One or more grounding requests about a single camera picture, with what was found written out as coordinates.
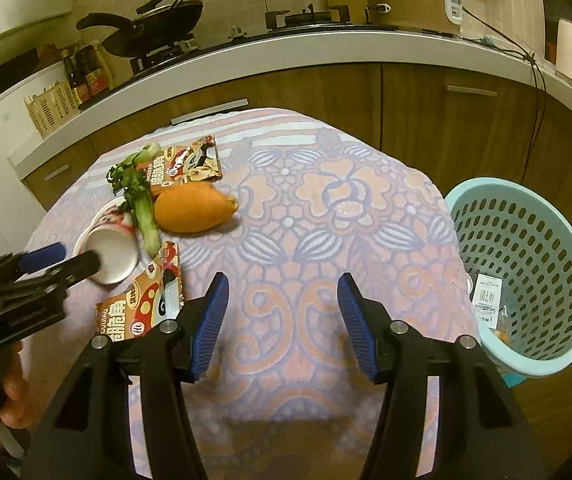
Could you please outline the light blue plastic basket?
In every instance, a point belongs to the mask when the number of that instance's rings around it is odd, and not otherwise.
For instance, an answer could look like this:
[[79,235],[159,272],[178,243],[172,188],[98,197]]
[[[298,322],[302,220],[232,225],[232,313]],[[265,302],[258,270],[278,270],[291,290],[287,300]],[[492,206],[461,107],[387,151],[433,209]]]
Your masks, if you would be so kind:
[[572,226],[548,200],[497,178],[461,182],[445,197],[464,270],[502,282],[505,339],[480,326],[505,373],[557,374],[572,363]]

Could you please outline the orange pomelo peel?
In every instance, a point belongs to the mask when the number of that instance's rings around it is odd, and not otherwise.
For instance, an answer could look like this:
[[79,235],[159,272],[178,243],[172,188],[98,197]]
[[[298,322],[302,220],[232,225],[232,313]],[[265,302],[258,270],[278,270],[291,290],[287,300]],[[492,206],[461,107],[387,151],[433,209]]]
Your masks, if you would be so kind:
[[228,222],[237,209],[233,195],[209,182],[189,182],[172,186],[157,197],[155,220],[164,231],[195,234]]

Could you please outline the beige utensil basket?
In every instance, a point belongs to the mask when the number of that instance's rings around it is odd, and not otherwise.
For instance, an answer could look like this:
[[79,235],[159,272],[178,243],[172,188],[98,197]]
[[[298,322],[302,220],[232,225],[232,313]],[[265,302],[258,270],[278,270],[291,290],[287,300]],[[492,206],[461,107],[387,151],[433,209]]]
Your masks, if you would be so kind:
[[78,103],[68,81],[56,81],[38,96],[26,96],[24,105],[42,139],[79,114]]

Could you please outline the dark sauce bottles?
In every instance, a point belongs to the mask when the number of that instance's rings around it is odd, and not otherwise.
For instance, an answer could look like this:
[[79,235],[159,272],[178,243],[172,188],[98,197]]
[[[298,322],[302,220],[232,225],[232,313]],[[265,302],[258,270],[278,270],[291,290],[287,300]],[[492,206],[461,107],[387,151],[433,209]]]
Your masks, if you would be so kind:
[[106,63],[95,46],[87,44],[75,51],[71,47],[65,48],[62,50],[62,62],[80,110],[107,96],[110,78]]

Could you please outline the wooden base cabinets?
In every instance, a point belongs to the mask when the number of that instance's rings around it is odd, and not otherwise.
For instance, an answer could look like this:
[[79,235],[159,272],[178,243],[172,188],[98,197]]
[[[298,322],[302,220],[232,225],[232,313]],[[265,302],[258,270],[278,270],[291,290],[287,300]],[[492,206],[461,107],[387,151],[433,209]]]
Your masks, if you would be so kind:
[[527,84],[430,65],[327,65],[213,84],[92,127],[24,182],[47,214],[103,154],[161,128],[258,108],[353,136],[422,172],[443,200],[461,181],[500,177],[545,197],[572,224],[572,112]]

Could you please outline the pink floral tablecloth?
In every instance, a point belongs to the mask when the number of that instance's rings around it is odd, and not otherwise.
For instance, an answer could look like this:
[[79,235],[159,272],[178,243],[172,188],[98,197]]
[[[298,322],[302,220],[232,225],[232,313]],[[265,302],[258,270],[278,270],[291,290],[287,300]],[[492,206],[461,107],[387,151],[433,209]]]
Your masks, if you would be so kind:
[[184,387],[212,479],[354,479],[382,403],[337,305],[362,294],[423,335],[476,333],[453,221],[431,180],[353,136],[280,108],[165,127],[103,154],[45,215],[30,248],[67,247],[114,197],[107,170],[142,145],[213,136],[238,209],[179,239],[186,297],[216,272],[231,297],[207,374]]

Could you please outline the green vegetable stalk pale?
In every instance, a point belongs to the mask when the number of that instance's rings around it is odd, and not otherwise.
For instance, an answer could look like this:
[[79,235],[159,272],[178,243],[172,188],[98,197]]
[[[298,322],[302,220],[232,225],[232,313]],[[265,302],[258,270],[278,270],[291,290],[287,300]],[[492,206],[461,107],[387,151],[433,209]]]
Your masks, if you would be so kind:
[[157,154],[161,151],[161,146],[159,143],[155,142],[152,144],[147,144],[143,146],[138,152],[126,156],[120,166],[137,166],[141,164],[147,164],[151,162]]

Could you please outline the orange snack bag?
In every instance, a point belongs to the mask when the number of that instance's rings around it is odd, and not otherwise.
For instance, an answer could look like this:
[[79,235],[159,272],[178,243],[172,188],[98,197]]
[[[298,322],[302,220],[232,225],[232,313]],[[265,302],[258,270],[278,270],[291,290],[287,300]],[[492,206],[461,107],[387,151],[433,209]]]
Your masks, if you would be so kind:
[[167,240],[158,256],[121,294],[96,304],[97,334],[120,342],[175,320],[184,304],[179,245]]
[[163,148],[145,166],[145,171],[153,196],[175,185],[223,177],[214,136],[201,136],[188,144]]

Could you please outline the orange snack bag back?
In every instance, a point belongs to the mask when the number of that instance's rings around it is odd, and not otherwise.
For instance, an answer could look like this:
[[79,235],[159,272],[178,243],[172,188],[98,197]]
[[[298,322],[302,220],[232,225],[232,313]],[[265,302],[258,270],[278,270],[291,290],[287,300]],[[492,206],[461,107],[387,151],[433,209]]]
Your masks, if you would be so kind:
[[145,166],[145,171],[153,196],[175,185],[223,177],[214,136],[201,136],[188,144],[163,148]]

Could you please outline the orange snack bag front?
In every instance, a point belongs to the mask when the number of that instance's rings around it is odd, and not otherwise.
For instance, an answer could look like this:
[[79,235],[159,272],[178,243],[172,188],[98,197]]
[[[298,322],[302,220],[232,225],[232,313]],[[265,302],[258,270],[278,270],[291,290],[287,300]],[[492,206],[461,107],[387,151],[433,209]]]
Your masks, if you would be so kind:
[[97,334],[120,342],[175,320],[184,304],[179,245],[167,240],[158,256],[121,294],[96,304]]

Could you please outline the black wok with lid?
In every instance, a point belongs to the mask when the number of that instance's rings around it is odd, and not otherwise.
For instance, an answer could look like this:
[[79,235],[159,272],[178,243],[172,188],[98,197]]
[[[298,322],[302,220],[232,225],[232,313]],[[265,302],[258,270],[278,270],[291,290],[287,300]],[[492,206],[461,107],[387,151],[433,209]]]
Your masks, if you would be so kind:
[[88,13],[77,22],[76,29],[111,27],[114,31],[103,41],[104,49],[119,58],[140,58],[185,39],[201,18],[201,0],[174,0],[159,6],[162,1],[150,0],[143,4],[136,9],[136,18],[104,12]]

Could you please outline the red white paper cup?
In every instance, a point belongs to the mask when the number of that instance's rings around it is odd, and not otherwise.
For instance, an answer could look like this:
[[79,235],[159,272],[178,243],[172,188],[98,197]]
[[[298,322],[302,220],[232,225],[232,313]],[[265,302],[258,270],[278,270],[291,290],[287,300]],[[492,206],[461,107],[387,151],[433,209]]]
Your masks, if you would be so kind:
[[121,206],[122,197],[111,200],[95,214],[73,248],[77,256],[92,250],[100,258],[100,270],[91,280],[100,285],[115,285],[125,280],[140,260],[134,220]]

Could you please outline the green vegetable stalk leafy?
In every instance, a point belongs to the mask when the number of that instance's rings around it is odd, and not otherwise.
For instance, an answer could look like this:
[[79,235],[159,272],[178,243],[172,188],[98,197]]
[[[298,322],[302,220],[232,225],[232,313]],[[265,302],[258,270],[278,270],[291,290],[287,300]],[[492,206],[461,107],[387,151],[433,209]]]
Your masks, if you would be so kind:
[[138,169],[130,158],[112,166],[106,179],[115,194],[123,193],[129,211],[143,237],[145,252],[155,258],[161,248],[161,238],[153,215],[153,201],[150,186],[143,170]]

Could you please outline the small white carton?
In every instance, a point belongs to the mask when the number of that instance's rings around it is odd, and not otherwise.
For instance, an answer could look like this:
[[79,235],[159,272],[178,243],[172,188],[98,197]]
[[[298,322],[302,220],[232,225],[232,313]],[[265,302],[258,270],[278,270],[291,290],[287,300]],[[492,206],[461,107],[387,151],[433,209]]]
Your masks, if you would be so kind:
[[474,282],[471,302],[476,317],[490,330],[496,330],[502,307],[502,280],[479,273]]

